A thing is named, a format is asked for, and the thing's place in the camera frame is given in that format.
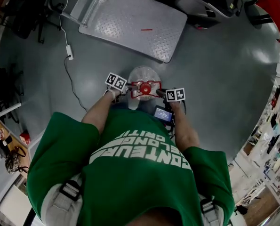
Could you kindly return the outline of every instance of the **cart handle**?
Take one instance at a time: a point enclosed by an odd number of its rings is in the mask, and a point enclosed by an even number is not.
[[[59,9],[58,7],[55,7],[53,5],[52,0],[48,0],[48,8],[52,11],[55,11],[55,12],[59,13],[59,14],[62,14],[62,12],[63,12],[61,9]]]

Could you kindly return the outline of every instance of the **white cable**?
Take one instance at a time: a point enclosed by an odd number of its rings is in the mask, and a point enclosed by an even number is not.
[[[68,5],[68,2],[69,2],[69,1],[66,0],[66,5],[65,5],[63,11],[66,9],[66,6]],[[66,31],[65,31],[65,30],[62,28],[62,26],[61,26],[61,19],[60,19],[60,17],[61,17],[61,14],[59,15],[59,24],[60,24],[61,29],[64,31],[65,43],[66,43],[66,45],[68,46],[68,40],[67,40],[67,37],[66,37]]]

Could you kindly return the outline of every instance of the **diamond plate surface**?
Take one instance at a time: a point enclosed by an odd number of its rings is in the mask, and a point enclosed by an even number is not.
[[[154,0],[95,0],[79,32],[168,63],[187,16]]]

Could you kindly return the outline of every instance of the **round transparent disc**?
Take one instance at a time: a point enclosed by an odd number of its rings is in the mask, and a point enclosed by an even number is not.
[[[140,66],[135,68],[129,75],[128,82],[136,83],[139,81],[148,82],[148,81],[160,81],[159,75],[150,67]],[[133,97],[136,97],[138,100],[150,100],[155,98],[153,95],[156,95],[156,90],[160,88],[160,84],[158,83],[150,83],[151,92],[149,95],[142,95],[139,91],[141,83],[138,83],[138,91],[133,91]]]

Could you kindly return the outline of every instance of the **gray floor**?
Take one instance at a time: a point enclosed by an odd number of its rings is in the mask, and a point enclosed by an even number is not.
[[[69,0],[68,11],[76,1]],[[267,24],[257,30],[244,12],[208,30],[186,26],[169,64],[80,34],[78,25],[69,20],[63,19],[63,27],[75,57],[68,68],[86,107],[104,93],[109,72],[128,76],[137,66],[150,66],[160,75],[163,87],[185,87],[187,116],[200,135],[201,146],[225,151],[228,160],[257,123],[279,60],[275,26]],[[31,137],[45,129],[55,111],[77,120],[85,113],[64,70],[63,32],[47,25],[44,35],[41,45],[36,32],[22,40],[6,30],[0,46],[0,67],[15,62],[24,71],[25,96],[18,115]]]

